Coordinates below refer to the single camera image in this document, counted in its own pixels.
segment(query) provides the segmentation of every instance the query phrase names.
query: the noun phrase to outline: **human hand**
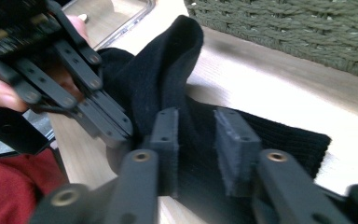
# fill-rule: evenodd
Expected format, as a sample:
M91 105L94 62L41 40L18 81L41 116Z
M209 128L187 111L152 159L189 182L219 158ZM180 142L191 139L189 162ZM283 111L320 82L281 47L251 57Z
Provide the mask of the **human hand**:
M85 23L76 16L68 16L69 21L75 26L80 35L88 41ZM63 66L56 66L46 71L58 84L65 88L75 98L81 98L81 92L77 89L70 74ZM19 95L4 81L0 80L0 106L7 107L19 112L27 109L27 105L19 97Z

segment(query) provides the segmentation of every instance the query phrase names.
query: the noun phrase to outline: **table surface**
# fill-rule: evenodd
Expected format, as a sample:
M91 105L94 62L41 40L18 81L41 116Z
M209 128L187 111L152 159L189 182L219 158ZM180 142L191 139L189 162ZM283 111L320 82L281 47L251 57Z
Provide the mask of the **table surface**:
M187 15L183 1L160 0L112 47L137 54L180 14ZM358 184L358 77L209 28L203 31L188 95L329 135L333 141L315 182L339 194ZM115 178L100 139L90 138L72 119L49 116L71 182L95 189ZM160 223L203 223L172 198L159 201Z

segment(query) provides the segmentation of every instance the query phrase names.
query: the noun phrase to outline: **black cloth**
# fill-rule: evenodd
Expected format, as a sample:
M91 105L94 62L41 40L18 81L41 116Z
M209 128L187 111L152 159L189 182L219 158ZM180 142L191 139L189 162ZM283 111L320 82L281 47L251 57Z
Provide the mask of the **black cloth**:
M200 26L180 16L136 56L122 49L102 49L104 89L126 109L139 143L151 134L160 110L179 108L178 201L209 223L254 223L248 199L225 196L213 148L216 106L186 96L186 80L202 44ZM260 136L263 148L291 153L316 176L328 136L238 112Z

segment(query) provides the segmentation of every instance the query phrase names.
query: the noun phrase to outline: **red cloth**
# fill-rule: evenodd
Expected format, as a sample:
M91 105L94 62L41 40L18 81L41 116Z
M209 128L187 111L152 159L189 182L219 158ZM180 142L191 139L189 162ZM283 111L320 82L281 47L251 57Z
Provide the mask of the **red cloth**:
M27 223L39 199L64 183L49 149L0 159L0 224Z

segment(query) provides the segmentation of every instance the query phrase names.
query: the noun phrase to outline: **wicker texture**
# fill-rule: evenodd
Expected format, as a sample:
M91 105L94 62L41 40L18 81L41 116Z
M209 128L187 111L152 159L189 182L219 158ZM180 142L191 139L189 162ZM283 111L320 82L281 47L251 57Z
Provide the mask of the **wicker texture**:
M201 25L358 76L358 0L185 0Z

